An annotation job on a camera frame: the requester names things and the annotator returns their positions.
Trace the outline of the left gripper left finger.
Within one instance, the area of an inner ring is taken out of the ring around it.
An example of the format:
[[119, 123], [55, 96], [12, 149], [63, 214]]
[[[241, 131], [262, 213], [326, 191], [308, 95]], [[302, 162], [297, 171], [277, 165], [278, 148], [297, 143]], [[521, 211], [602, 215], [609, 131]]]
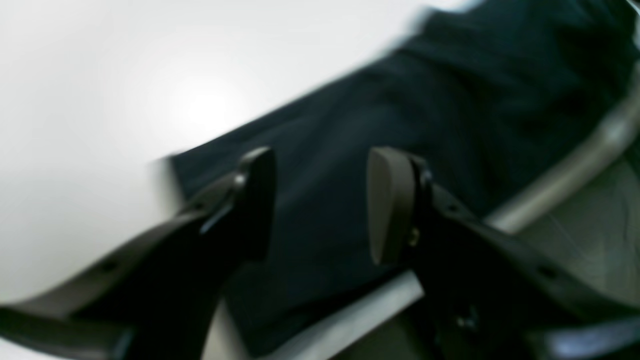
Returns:
[[265, 259], [277, 162], [262, 146], [178, 214], [38, 296], [1, 307], [1, 337], [71, 360], [199, 360], [224, 286]]

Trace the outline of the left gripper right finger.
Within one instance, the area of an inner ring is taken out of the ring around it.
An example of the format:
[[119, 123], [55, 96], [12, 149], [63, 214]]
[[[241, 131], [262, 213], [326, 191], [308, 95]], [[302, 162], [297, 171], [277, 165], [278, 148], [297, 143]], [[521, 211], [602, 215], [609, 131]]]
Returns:
[[423, 158], [371, 148], [366, 198], [372, 259], [417, 276], [437, 358], [639, 358], [638, 309], [482, 223]]

